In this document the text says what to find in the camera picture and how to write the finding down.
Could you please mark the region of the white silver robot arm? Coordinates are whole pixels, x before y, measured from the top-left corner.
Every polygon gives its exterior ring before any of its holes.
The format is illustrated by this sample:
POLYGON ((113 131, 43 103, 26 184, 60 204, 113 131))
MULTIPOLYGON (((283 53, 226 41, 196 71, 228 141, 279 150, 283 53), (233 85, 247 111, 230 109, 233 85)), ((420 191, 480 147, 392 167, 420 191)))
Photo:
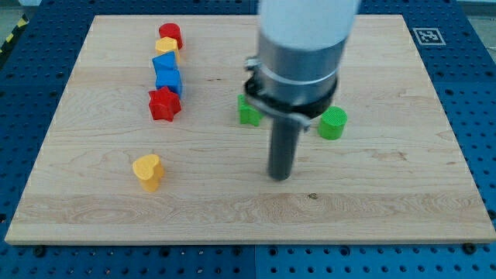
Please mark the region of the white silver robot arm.
POLYGON ((272 119, 267 173, 290 177, 298 137, 329 106, 360 0, 262 0, 245 99, 272 119))

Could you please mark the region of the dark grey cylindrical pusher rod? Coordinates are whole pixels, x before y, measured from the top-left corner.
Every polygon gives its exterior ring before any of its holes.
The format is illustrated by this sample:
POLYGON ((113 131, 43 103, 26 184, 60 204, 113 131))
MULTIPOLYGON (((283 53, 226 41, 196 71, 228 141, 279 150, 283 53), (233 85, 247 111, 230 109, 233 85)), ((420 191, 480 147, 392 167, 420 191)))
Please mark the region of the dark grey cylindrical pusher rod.
POLYGON ((283 181, 290 177, 300 132, 301 125, 298 120, 292 117, 274 118, 267 172, 275 181, 283 181))

